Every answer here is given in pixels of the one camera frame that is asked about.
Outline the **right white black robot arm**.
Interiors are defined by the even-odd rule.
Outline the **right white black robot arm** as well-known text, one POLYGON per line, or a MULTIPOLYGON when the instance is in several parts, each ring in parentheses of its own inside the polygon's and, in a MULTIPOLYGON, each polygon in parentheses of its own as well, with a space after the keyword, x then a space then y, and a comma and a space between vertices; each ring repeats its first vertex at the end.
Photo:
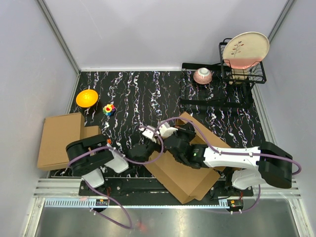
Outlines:
POLYGON ((271 142, 265 141, 260 146, 245 149, 192 144, 196 130, 191 123, 175 127, 164 123, 159 132, 164 137, 164 148, 183 165, 194 169, 235 168, 225 173, 230 179, 224 183, 228 195, 235 196, 241 190, 261 184, 281 189, 292 187, 293 157, 271 142))

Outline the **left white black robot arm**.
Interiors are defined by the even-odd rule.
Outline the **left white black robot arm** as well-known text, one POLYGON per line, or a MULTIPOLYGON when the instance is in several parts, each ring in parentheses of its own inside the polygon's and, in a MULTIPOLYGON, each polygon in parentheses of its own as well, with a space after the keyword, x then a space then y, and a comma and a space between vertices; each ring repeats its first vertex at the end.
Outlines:
POLYGON ((147 163, 152 153, 159 148, 160 144, 156 140, 146 140, 143 144, 134 145, 125 155, 110 145, 105 136, 95 135, 68 144, 66 153, 72 174, 85 180, 89 189, 100 196, 107 188, 100 167, 106 166, 120 174, 129 169, 130 163, 147 163))

